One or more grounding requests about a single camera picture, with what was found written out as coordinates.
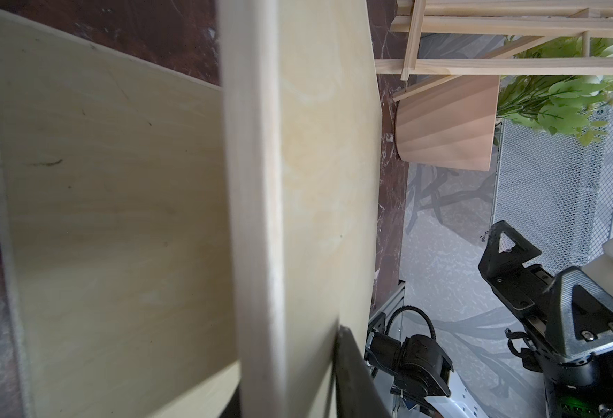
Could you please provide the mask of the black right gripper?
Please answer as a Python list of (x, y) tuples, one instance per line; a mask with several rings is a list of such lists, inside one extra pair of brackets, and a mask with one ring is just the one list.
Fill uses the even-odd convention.
[[(513, 246), (500, 249), (507, 236)], [(522, 323), (523, 364), (545, 376), (599, 376), (597, 358), (613, 353), (613, 297), (579, 268), (550, 276), (539, 265), (522, 264), (542, 252), (508, 222), (489, 231), (479, 262), (482, 278)]]

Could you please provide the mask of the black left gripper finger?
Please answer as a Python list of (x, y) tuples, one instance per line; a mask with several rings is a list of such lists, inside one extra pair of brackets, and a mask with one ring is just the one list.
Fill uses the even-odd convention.
[(334, 346), (336, 411), (342, 418), (389, 417), (348, 327), (339, 326)]

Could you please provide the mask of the light plywood board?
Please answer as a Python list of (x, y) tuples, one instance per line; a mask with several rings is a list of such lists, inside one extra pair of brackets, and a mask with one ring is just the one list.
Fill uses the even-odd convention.
[(217, 417), (239, 382), (222, 92), (0, 10), (0, 242), (31, 417)]

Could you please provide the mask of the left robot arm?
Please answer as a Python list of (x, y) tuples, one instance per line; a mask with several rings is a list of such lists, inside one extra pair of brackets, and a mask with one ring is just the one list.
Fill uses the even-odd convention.
[(341, 326), (334, 346), (336, 411), (339, 417), (389, 417), (369, 366), (393, 378), (391, 393), (442, 417), (485, 417), (453, 362), (432, 338), (416, 334), (399, 342), (372, 334), (364, 359), (353, 332)]

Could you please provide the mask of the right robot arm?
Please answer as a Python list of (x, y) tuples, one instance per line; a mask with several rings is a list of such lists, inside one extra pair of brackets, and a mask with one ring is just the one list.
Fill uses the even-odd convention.
[(613, 417), (613, 238), (584, 266), (551, 274), (505, 221), (491, 226), (478, 269), (522, 324), (509, 351), (543, 377), (548, 417)]

